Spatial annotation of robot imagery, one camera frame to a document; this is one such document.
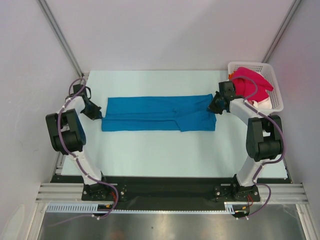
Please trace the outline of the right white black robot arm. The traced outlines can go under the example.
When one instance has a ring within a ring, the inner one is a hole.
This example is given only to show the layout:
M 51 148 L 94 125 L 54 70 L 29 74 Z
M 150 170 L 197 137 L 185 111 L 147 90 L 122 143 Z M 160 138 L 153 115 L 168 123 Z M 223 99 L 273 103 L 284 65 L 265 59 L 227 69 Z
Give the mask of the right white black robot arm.
M 282 131 L 282 121 L 278 115 L 268 115 L 268 110 L 256 108 L 241 95 L 236 95 L 236 87 L 230 80 L 218 83 L 208 109 L 215 114 L 226 111 L 242 120 L 247 126 L 247 159 L 235 175 L 236 185 L 230 188 L 231 196 L 242 201 L 249 194 L 248 187 L 257 184 L 258 176 L 267 165 L 281 162 L 286 154 L 286 141 Z

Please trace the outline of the blue t shirt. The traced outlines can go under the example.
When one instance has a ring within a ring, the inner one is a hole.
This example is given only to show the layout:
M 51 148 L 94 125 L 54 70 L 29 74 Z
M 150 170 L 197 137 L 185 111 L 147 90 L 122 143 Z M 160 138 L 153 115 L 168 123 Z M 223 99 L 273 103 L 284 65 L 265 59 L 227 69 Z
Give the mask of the blue t shirt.
M 211 94 L 110 97 L 101 130 L 214 132 L 217 119 L 209 111 L 212 100 Z

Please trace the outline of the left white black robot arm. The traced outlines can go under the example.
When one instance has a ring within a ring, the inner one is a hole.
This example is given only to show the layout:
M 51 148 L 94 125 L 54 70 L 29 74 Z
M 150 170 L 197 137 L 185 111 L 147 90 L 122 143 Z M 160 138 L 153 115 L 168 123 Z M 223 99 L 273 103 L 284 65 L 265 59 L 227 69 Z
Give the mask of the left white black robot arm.
M 69 88 L 64 105 L 58 112 L 45 116 L 51 145 L 56 152 L 71 159 L 83 177 L 85 185 L 95 185 L 93 194 L 100 200 L 110 196 L 111 188 L 103 183 L 103 173 L 93 164 L 86 153 L 86 134 L 80 114 L 90 120 L 101 120 L 101 107 L 91 101 L 91 89 L 84 83 Z

